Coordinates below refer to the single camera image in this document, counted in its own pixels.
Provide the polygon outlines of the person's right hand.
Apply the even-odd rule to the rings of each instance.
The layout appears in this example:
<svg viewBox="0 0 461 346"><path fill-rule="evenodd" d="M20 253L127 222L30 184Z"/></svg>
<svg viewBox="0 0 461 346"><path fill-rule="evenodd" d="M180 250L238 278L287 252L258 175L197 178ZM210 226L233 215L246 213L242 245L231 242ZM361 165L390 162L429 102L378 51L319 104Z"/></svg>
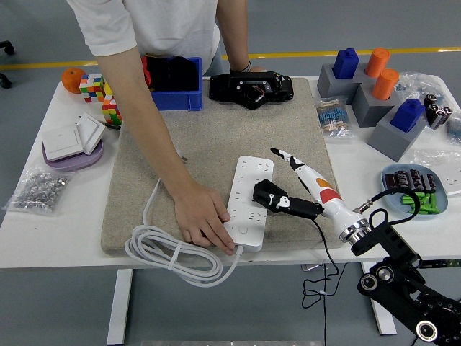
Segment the person's right hand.
<svg viewBox="0 0 461 346"><path fill-rule="evenodd" d="M191 180L172 197L185 241L201 247L213 245L229 256L234 254L235 244L224 227L231 216L216 190Z"/></svg>

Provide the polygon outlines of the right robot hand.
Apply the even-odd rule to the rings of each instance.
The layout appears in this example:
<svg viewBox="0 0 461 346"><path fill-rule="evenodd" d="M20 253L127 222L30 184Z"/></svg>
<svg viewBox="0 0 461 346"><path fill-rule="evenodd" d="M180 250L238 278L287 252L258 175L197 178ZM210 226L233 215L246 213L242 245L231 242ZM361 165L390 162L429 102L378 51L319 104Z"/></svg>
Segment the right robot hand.
<svg viewBox="0 0 461 346"><path fill-rule="evenodd" d="M320 173L285 151L271 148L271 152L290 164L305 189L323 208L322 215L332 220L335 234L340 240L354 244L357 240L353 238L361 238L369 231L364 216L347 207L340 194Z"/></svg>

